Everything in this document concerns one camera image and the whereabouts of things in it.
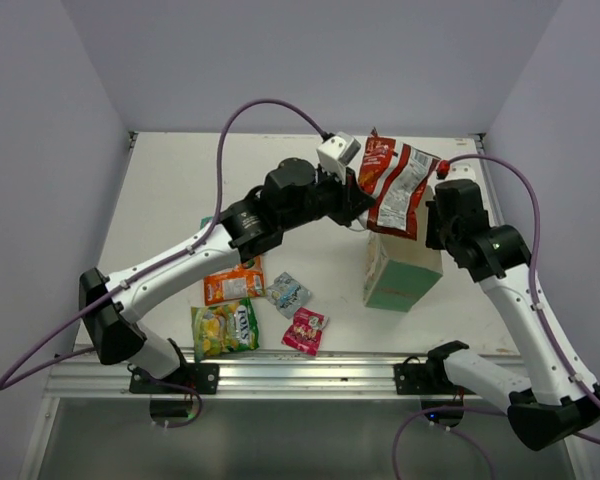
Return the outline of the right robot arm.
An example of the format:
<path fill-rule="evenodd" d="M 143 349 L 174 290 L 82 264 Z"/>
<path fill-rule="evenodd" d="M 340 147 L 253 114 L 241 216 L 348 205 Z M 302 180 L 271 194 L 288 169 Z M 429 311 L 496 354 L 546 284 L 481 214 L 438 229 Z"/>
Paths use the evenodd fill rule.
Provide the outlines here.
<path fill-rule="evenodd" d="M 531 253 L 512 226 L 493 227 L 481 190 L 468 180 L 436 185 L 427 203 L 426 245 L 447 251 L 495 306 L 524 362 L 520 376 L 463 342 L 431 350 L 431 389 L 468 389 L 503 412 L 518 439 L 539 451 L 600 420 L 600 382 L 579 360 L 531 270 Z"/>

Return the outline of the green paper bag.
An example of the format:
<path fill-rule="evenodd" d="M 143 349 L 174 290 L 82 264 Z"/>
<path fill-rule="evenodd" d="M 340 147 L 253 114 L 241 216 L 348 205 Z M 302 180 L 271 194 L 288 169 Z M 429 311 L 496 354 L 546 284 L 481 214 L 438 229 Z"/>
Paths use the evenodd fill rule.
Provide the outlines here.
<path fill-rule="evenodd" d="M 416 239 L 368 231 L 362 302 L 367 308 L 408 312 L 442 278 L 441 252 L 426 247 L 427 187 L 416 214 Z"/>

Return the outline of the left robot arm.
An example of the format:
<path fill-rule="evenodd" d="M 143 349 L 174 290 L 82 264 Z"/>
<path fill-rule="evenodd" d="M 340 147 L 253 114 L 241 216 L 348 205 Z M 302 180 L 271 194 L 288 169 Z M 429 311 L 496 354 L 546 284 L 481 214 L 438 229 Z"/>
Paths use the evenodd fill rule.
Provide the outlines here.
<path fill-rule="evenodd" d="M 122 271 L 84 272 L 80 316 L 100 363 L 130 362 L 165 392 L 181 390 L 188 379 L 184 357 L 173 340 L 141 326 L 148 312 L 213 273 L 278 247 L 288 231 L 324 217 L 348 227 L 374 203 L 351 168 L 338 178 L 288 158 L 191 238 Z"/>

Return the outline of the red chips bag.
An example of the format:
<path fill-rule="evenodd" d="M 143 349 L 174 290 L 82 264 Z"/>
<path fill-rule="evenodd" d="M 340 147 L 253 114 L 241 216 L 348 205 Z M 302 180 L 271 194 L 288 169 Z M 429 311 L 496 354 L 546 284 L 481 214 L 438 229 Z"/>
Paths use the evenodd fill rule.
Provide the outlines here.
<path fill-rule="evenodd" d="M 375 203 L 361 215 L 361 225 L 376 233 L 416 240 L 416 210 L 440 162 L 437 156 L 372 130 L 366 139 L 358 184 Z"/>

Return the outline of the teal Fox's candy bag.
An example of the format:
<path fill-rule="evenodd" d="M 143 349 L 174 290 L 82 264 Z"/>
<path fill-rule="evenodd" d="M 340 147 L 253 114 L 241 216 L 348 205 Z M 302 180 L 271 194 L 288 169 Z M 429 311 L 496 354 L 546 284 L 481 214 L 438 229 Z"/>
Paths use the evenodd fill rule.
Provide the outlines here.
<path fill-rule="evenodd" d="M 213 218 L 211 216 L 209 217 L 203 217 L 200 220 L 200 228 L 204 228 L 207 224 L 209 224 L 211 221 L 213 220 Z"/>

